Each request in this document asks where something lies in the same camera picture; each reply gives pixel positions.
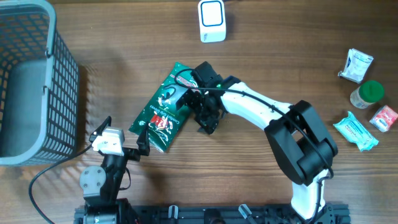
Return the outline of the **green 3M glove package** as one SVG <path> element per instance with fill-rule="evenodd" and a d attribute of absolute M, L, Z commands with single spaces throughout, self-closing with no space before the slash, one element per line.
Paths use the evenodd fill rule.
<path fill-rule="evenodd" d="M 160 152 L 167 152 L 180 128 L 192 113 L 192 110 L 184 105 L 177 111 L 170 103 L 171 84 L 197 86 L 190 74 L 190 68 L 179 62 L 175 63 L 169 75 L 129 128 L 130 132 L 139 135 L 144 125 L 148 123 L 149 142 Z"/>

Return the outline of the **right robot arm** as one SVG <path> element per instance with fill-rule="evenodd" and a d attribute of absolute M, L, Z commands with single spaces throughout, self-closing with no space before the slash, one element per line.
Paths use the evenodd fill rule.
<path fill-rule="evenodd" d="M 250 89 L 240 79 L 222 78 L 208 62 L 188 68 L 194 85 L 178 73 L 182 89 L 176 108 L 189 107 L 201 131 L 213 134 L 226 113 L 240 116 L 263 130 L 281 171 L 292 181 L 291 206 L 306 223 L 317 223 L 326 203 L 326 180 L 334 177 L 338 147 L 314 107 L 307 101 L 283 103 Z"/>

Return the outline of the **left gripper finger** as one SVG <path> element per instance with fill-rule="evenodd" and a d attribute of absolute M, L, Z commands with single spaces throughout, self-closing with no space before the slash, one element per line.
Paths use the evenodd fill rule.
<path fill-rule="evenodd" d="M 102 135 L 102 132 L 108 127 L 111 126 L 111 117 L 108 116 L 101 125 L 99 125 L 89 137 L 89 140 L 95 140 L 98 136 Z"/>
<path fill-rule="evenodd" d="M 138 145 L 138 150 L 140 155 L 148 156 L 150 154 L 150 143 L 148 135 L 149 125 L 145 124 L 142 132 L 140 133 L 136 143 Z"/>

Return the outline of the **grey plastic mesh basket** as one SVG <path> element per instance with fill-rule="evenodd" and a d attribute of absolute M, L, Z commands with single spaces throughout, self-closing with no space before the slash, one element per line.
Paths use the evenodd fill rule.
<path fill-rule="evenodd" d="M 80 74 L 47 1 L 1 1 L 1 165 L 52 164 L 77 147 Z"/>

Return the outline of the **white barcode scanner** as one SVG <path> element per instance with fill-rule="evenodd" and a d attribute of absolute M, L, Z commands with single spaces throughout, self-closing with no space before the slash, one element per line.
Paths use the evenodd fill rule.
<path fill-rule="evenodd" d="M 226 17 L 222 0 L 201 0 L 198 3 L 200 40 L 222 42 L 226 38 Z"/>

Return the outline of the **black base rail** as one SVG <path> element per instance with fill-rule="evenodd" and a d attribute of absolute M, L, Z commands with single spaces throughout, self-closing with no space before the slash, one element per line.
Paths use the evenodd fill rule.
<path fill-rule="evenodd" d="M 110 211 L 88 211 L 84 207 L 75 210 L 73 223 L 310 223 L 301 218 L 288 204 L 246 206 L 247 212 L 238 206 L 232 207 L 169 207 L 133 206 L 122 215 L 117 207 Z M 351 217 L 348 205 L 332 204 L 320 209 L 314 223 L 349 224 Z"/>

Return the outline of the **white blue plaster pack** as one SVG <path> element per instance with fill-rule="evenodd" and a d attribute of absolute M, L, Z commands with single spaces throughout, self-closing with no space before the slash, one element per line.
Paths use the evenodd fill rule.
<path fill-rule="evenodd" d="M 349 49 L 346 64 L 344 69 L 338 72 L 338 77 L 361 83 L 373 60 L 373 56 L 356 49 Z"/>

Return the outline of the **teal tissue pack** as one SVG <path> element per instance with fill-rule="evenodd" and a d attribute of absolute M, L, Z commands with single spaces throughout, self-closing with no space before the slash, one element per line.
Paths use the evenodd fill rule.
<path fill-rule="evenodd" d="M 355 144 L 362 151 L 370 151 L 379 141 L 348 111 L 347 117 L 333 124 L 339 133 L 350 143 Z"/>

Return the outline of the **green lid jar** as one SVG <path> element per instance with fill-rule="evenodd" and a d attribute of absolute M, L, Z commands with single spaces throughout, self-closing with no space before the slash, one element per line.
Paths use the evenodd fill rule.
<path fill-rule="evenodd" d="M 368 106 L 383 99 L 384 87 L 375 80 L 368 80 L 350 94 L 351 104 L 359 109 L 366 109 Z"/>

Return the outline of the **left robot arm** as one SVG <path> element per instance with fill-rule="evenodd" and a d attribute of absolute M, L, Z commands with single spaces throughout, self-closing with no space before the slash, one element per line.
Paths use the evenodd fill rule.
<path fill-rule="evenodd" d="M 127 163 L 139 162 L 141 156 L 150 153 L 149 122 L 145 122 L 136 144 L 138 148 L 124 147 L 124 131 L 111 126 L 111 117 L 91 133 L 89 142 L 94 151 L 103 156 L 99 166 L 89 166 L 80 175 L 85 204 L 75 210 L 74 223 L 140 223 L 139 215 L 126 198 L 118 193 Z"/>

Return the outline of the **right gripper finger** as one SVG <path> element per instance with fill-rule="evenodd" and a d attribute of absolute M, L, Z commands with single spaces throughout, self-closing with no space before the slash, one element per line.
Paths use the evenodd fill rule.
<path fill-rule="evenodd" d="M 220 113 L 213 112 L 198 112 L 195 114 L 195 121 L 200 125 L 200 131 L 207 134 L 213 134 L 217 128 L 220 120 Z"/>
<path fill-rule="evenodd" d="M 175 109 L 178 111 L 184 105 L 182 98 L 189 88 L 185 88 L 178 84 L 171 84 L 169 88 L 172 89 L 169 97 L 170 103 L 174 105 Z"/>

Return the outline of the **small red white box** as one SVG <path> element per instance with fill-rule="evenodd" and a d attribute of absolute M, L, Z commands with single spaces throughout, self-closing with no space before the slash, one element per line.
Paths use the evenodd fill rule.
<path fill-rule="evenodd" d="M 377 110 L 369 122 L 380 132 L 385 133 L 390 130 L 396 120 L 397 113 L 391 107 L 384 105 Z"/>

